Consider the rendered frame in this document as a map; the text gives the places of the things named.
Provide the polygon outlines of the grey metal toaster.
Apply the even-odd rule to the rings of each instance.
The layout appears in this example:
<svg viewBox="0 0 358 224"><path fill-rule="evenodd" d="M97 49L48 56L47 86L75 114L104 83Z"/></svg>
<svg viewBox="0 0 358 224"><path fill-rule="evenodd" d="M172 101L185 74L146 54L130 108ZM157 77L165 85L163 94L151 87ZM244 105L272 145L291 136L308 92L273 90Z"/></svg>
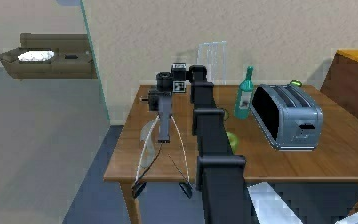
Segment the grey metal toaster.
<svg viewBox="0 0 358 224"><path fill-rule="evenodd" d="M269 144L278 151L313 151L323 126L323 110L300 87L260 84L250 110Z"/></svg>

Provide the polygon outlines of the white pillow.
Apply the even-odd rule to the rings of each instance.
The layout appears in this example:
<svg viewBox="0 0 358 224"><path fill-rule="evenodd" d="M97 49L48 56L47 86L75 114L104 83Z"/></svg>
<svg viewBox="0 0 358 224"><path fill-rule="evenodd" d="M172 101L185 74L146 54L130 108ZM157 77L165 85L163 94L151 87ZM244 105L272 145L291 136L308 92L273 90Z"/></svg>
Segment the white pillow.
<svg viewBox="0 0 358 224"><path fill-rule="evenodd" d="M18 56L20 62L45 62L49 61L55 53L51 50L27 51Z"/></svg>

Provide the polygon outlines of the teal glass bottle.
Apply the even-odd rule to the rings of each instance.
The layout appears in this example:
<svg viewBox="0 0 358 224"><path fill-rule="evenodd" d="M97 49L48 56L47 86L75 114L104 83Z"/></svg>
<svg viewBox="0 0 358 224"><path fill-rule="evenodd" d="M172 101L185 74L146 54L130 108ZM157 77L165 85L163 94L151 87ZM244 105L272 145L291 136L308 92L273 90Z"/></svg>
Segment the teal glass bottle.
<svg viewBox="0 0 358 224"><path fill-rule="evenodd" d="M252 66L247 67L245 79L238 87L234 108L234 116L238 119L246 119L249 115L251 96L254 90L252 82L253 70Z"/></svg>

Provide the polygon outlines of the brown cupboard with orange top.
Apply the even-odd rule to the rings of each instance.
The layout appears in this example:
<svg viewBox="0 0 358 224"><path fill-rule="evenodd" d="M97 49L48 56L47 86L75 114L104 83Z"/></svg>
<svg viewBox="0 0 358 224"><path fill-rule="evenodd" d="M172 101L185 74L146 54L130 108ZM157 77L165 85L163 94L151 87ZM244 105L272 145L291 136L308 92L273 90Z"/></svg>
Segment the brown cupboard with orange top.
<svg viewBox="0 0 358 224"><path fill-rule="evenodd" d="M358 49L339 49L320 91L358 119Z"/></svg>

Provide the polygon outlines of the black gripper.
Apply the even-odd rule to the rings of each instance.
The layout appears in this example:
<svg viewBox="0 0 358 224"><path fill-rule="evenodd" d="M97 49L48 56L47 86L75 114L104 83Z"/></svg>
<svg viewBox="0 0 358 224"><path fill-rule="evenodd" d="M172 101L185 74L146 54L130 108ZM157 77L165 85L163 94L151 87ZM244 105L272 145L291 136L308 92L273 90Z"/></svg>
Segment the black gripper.
<svg viewBox="0 0 358 224"><path fill-rule="evenodd" d="M140 132L140 142L143 144L143 147L140 152L137 171L135 175L135 181L131 187L132 196L134 199L137 199L141 192L144 190L146 183L142 181L144 175L151 168L154 160L156 159L154 143L152 140L152 132L160 121L159 125L159 143L169 143L170 142L170 119L173 122L176 132L179 137L183 160L185 165L185 172L183 174L181 169L176 165L174 160L172 163L177 171L181 174L183 182L179 183L184 195L191 199L193 196L193 187L190 182L189 176L189 167L187 162L186 149L182 140L181 132L178 128L177 122L173 115L172 111L172 90L173 90L173 76L169 72L160 72L156 75L156 85L152 86L145 97L141 97L140 101L147 103L150 111L155 111L158 116L155 119L148 121Z"/></svg>

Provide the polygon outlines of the brown sofa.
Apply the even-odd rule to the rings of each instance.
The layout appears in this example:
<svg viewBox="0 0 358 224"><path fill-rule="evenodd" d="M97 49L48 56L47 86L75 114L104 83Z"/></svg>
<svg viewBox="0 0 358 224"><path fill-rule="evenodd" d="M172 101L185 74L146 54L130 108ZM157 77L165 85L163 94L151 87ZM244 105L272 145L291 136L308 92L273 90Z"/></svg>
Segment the brown sofa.
<svg viewBox="0 0 358 224"><path fill-rule="evenodd" d="M27 51L51 50L45 62L20 62ZM66 60L65 55L78 59ZM0 54L0 62L13 79L96 79L91 47L86 34L20 34L20 46Z"/></svg>

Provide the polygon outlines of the brown wooden table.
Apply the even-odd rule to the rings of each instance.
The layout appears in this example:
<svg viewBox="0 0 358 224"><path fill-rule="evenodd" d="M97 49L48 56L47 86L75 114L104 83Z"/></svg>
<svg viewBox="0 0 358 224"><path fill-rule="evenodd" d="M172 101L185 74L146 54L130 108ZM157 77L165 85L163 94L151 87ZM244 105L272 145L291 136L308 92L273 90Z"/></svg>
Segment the brown wooden table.
<svg viewBox="0 0 358 224"><path fill-rule="evenodd" d="M247 158L244 178L248 182L355 182L358 183L358 119L312 86L304 91L321 106L324 114L322 134L315 150L282 152L273 149L255 119L239 120L233 116L225 122L227 130L239 137L237 153ZM173 96L172 113L186 149L189 176L196 176L197 140L192 135L190 95ZM131 194L138 161L143 147L140 129L155 114L135 100L122 129L104 179L118 182L129 212L131 224L142 224L139 201ZM175 126L171 142L162 146L162 154L144 177L147 182L181 182L181 174L172 160L185 172L183 153Z"/></svg>

